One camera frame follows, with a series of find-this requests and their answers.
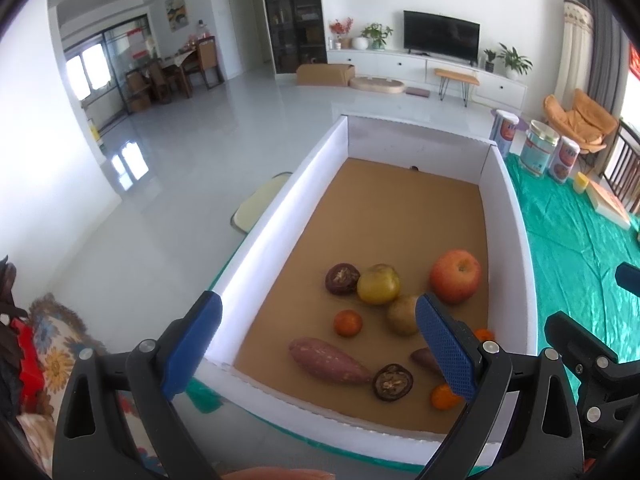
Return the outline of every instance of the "white curtain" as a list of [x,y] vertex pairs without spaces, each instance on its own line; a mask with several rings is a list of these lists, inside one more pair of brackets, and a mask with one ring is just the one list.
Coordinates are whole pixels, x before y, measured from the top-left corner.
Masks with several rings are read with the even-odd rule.
[[593,16],[583,4],[564,1],[564,43],[556,98],[565,110],[574,104],[574,90],[586,91],[593,53]]

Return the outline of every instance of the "metal can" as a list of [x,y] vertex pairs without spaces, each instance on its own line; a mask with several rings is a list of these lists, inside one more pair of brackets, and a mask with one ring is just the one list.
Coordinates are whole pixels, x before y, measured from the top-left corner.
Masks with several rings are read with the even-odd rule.
[[569,139],[569,137],[560,137],[558,148],[547,170],[551,178],[560,184],[564,184],[574,168],[579,153],[580,146],[577,142]]
[[511,143],[516,134],[516,126],[519,122],[520,118],[516,114],[505,112],[504,110],[495,111],[494,126],[492,126],[489,138],[497,144],[502,158],[507,158],[507,155],[509,155]]
[[543,176],[559,140],[560,135],[553,128],[540,121],[531,121],[520,153],[521,167],[535,176]]

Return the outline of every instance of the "orange armchair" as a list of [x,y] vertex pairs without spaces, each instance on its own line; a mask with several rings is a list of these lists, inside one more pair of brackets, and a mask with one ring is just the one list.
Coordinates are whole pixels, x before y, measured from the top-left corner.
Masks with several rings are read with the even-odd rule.
[[560,135],[575,140],[581,153],[596,153],[607,147],[605,140],[618,128],[618,121],[580,89],[575,89],[574,106],[565,112],[555,95],[545,98],[549,125]]

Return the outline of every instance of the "glass cabinet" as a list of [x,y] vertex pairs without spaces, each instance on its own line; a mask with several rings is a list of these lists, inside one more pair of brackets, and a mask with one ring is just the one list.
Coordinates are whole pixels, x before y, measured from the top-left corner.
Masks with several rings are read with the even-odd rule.
[[321,0],[264,0],[277,73],[326,63]]

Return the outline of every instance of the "red cloth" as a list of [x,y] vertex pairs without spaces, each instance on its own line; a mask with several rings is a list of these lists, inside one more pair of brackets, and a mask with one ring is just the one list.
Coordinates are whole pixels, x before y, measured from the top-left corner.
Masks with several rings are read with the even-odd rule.
[[23,359],[20,360],[20,380],[22,388],[21,404],[28,413],[34,413],[37,404],[38,391],[44,389],[44,376],[38,366],[38,355],[33,346],[33,330],[19,319],[11,321],[11,327],[18,331],[18,345],[22,349]]
[[640,55],[632,44],[629,44],[629,70],[640,79]]

